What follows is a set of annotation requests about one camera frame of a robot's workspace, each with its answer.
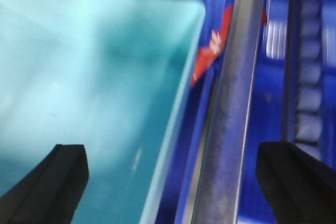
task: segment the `plastic tray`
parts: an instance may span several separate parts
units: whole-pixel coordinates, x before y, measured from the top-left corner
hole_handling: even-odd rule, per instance
[[[0,193],[86,145],[73,223],[153,223],[190,87],[196,0],[0,0]]]

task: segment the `metal bar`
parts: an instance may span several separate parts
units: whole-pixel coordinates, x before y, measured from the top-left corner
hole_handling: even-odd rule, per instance
[[[236,223],[264,0],[236,0],[193,213],[194,224]]]

